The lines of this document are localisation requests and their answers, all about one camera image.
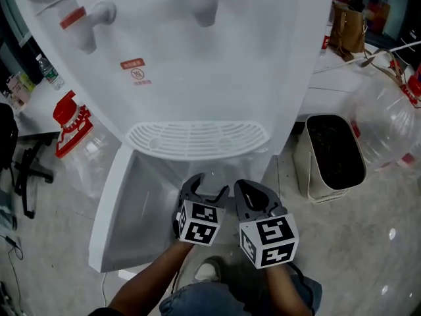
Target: warning label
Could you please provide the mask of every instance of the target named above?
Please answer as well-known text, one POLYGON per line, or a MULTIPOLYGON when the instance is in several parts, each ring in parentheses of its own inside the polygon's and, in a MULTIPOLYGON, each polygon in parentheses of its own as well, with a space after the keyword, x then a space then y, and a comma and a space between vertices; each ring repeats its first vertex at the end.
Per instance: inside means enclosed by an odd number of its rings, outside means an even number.
POLYGON ((146 84, 152 84, 151 80, 145 78, 145 69, 140 69, 140 66, 145 66, 145 61, 143 59, 134 59, 129 61, 124 61, 120 63, 120 66, 123 70, 130 70, 130 75, 135 80, 133 84, 135 86, 144 86, 146 84))
POLYGON ((145 61, 143 59, 134 59, 134 60, 124 61, 120 63, 120 66, 124 70, 135 68, 137 66, 144 66, 144 65, 145 65, 145 61))

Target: water bottle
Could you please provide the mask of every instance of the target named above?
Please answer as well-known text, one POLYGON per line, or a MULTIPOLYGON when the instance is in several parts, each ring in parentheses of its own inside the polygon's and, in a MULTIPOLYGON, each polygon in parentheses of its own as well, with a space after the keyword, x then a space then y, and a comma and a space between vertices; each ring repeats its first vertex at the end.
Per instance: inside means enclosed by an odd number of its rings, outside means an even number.
POLYGON ((421 121, 412 100, 419 94, 411 82, 401 89, 377 73, 355 98, 349 120, 367 171, 378 171, 400 160, 418 139, 421 121))
POLYGON ((121 143, 85 105, 77 104, 74 96, 69 91, 53 112, 61 126, 55 155, 63 161, 67 179, 75 189, 99 198, 112 164, 109 156, 121 143))
MULTIPOLYGON (((420 73, 421 65, 418 68, 418 71, 416 71, 415 74, 408 80, 408 87, 417 98, 419 98, 421 95, 420 73)), ((409 174, 412 174, 417 178, 421 176, 421 132, 418 133, 418 139, 416 143, 412 146, 406 155, 397 161, 397 164, 410 171, 409 174)))
POLYGON ((62 86, 64 86, 64 80, 61 78, 57 70, 55 70, 51 65, 50 61, 42 57, 41 54, 39 54, 36 59, 41 73, 55 90, 59 90, 62 86))

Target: red cap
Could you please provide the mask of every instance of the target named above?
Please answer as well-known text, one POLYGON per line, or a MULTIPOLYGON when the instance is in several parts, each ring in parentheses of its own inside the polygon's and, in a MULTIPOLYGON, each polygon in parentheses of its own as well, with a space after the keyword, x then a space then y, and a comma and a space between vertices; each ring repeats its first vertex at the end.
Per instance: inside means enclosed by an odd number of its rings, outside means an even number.
POLYGON ((74 92, 70 90, 55 106, 53 117, 61 126, 68 123, 78 110, 77 104, 72 99, 73 96, 74 92))
POLYGON ((409 78, 408 87, 415 97, 419 98, 421 96, 421 82, 419 82, 414 75, 409 78))

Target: tiled floor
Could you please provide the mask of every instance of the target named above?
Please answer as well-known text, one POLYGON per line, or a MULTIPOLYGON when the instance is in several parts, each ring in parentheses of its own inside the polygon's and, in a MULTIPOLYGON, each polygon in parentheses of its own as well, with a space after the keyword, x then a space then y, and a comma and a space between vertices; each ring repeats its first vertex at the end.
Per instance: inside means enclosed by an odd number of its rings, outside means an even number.
MULTIPOLYGON (((370 176, 341 200, 313 205, 298 192, 291 160, 294 140, 274 157, 264 183, 285 197, 294 214, 300 243, 296 264, 324 289, 318 315, 409 315, 421 300, 421 196, 416 182, 397 169, 370 176), (394 228, 395 237, 389 232, 394 228)), ((53 184, 30 185, 36 217, 22 214, 14 196, 24 260, 14 254, 22 308, 28 316, 87 315, 102 306, 102 274, 89 267, 88 246, 97 200, 73 190, 52 147, 41 164, 55 172, 53 184)), ((8 186, 3 172, 0 185, 8 186)), ((8 245, 0 242, 0 278, 17 301, 17 289, 7 259, 8 245)), ((219 253, 229 262, 241 253, 229 246, 195 248, 186 261, 180 285, 189 282, 202 258, 219 253)), ((109 301, 124 281, 110 273, 105 281, 109 301)))

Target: table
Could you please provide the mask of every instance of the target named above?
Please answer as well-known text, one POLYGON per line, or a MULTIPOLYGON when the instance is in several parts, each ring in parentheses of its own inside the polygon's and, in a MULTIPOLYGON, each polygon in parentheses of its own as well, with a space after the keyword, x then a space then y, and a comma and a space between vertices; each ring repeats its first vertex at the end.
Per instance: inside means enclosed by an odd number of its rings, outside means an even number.
MULTIPOLYGON (((38 84, 29 103, 15 116, 19 139, 32 139, 40 134, 57 136, 60 126, 53 118, 53 111, 57 102, 69 91, 70 88, 66 84, 60 90, 54 90, 46 79, 38 84)), ((1 94, 0 102, 7 102, 1 94)))
MULTIPOLYGON (((365 44, 365 48, 374 53, 377 48, 373 45, 365 44)), ((354 54, 363 57, 363 53, 354 54)), ((367 83, 374 74, 380 73, 372 65, 361 68, 364 61, 351 63, 340 68, 326 72, 313 74, 306 96, 301 105, 297 121, 305 121, 308 115, 322 113, 343 113, 346 102, 352 93, 357 92, 367 83)), ((374 59, 374 64, 383 68, 389 66, 390 56, 386 53, 374 59)), ((326 55, 320 57, 314 67, 314 71, 343 63, 343 59, 328 48, 326 55)), ((405 71, 407 79, 414 73, 411 66, 405 71)))

